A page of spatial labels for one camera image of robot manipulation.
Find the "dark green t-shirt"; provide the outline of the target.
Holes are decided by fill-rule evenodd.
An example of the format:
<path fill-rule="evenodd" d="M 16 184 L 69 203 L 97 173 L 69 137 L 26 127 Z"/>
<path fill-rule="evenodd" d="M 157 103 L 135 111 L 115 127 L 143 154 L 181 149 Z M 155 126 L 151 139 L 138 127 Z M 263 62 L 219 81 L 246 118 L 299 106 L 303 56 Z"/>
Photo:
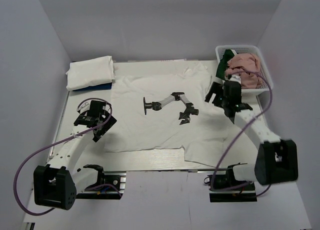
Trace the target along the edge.
<path fill-rule="evenodd" d="M 220 60 L 217 67 L 217 71 L 215 75 L 217 78 L 221 80 L 225 80 L 225 71 L 228 68 L 228 61 L 231 60 L 236 54 L 237 52 L 235 50 L 231 50 L 231 49 L 225 50 L 222 56 L 222 59 Z"/>

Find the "pink t-shirt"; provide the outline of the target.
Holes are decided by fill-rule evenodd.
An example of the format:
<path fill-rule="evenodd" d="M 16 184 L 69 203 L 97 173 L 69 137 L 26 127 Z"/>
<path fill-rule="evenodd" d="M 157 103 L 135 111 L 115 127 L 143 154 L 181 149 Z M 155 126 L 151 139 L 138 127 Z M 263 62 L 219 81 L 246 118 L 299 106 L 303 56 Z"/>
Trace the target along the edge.
<path fill-rule="evenodd" d="M 262 78 L 253 74 L 261 73 L 261 61 L 255 54 L 237 54 L 227 62 L 224 72 L 225 78 L 229 75 L 238 75 L 243 89 L 256 89 L 262 85 Z"/>

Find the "white printed t-shirt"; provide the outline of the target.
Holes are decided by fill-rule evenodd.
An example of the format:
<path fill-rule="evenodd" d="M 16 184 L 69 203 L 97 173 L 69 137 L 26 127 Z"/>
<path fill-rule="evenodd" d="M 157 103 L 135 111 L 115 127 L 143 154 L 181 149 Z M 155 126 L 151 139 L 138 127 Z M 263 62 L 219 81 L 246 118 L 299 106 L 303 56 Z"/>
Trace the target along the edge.
<path fill-rule="evenodd" d="M 111 89 L 116 123 L 104 136 L 105 152 L 183 148 L 186 161 L 215 166 L 229 120 L 205 102 L 212 81 L 200 63 L 175 74 L 117 77 Z"/>

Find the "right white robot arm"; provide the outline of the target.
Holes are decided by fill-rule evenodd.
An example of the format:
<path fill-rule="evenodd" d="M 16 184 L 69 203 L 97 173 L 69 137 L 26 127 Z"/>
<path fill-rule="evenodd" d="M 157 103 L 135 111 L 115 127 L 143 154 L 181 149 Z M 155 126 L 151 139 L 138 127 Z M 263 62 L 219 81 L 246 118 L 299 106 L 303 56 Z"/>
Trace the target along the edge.
<path fill-rule="evenodd" d="M 298 179 L 297 145 L 293 140 L 282 140 L 258 120 L 259 116 L 253 112 L 252 107 L 242 102 L 240 83 L 214 82 L 205 97 L 206 102 L 209 100 L 222 108 L 225 116 L 240 128 L 226 150 L 229 151 L 242 134 L 257 148 L 254 165 L 237 163 L 228 166 L 224 175 L 211 175 L 209 183 L 212 190 L 234 190 L 253 182 L 272 185 Z"/>

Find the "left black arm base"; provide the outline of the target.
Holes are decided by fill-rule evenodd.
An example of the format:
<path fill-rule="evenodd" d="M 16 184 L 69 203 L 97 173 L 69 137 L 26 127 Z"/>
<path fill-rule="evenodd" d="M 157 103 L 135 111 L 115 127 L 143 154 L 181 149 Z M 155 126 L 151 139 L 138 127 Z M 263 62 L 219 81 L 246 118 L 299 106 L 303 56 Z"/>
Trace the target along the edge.
<path fill-rule="evenodd" d="M 92 190 L 86 190 L 77 194 L 77 199 L 94 200 L 120 200 L 126 185 L 125 172 L 105 172 L 104 180 L 100 184 L 90 186 Z"/>

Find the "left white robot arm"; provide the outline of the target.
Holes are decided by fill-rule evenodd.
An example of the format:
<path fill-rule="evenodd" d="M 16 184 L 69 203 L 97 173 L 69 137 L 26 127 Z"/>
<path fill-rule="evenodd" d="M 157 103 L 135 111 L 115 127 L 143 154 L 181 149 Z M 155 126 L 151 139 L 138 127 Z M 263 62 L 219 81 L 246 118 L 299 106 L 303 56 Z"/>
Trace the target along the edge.
<path fill-rule="evenodd" d="M 101 189 L 106 183 L 103 167 L 76 164 L 86 147 L 97 143 L 115 125 L 111 104 L 90 98 L 78 105 L 77 112 L 70 137 L 45 166 L 37 166 L 33 172 L 37 205 L 69 210 L 77 194 L 88 188 Z"/>

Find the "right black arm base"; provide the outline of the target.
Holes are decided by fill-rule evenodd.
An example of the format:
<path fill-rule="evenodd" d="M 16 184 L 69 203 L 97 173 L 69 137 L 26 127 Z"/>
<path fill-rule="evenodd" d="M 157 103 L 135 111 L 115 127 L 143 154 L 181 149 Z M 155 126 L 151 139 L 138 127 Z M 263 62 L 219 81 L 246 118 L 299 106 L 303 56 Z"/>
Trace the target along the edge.
<path fill-rule="evenodd" d="M 213 175 L 208 175 L 204 180 L 204 185 L 209 188 L 209 199 L 212 203 L 232 203 L 232 202 L 257 202 L 255 185 L 249 181 L 236 180 L 234 167 L 240 163 L 230 165 L 227 168 L 219 169 L 213 181 Z"/>

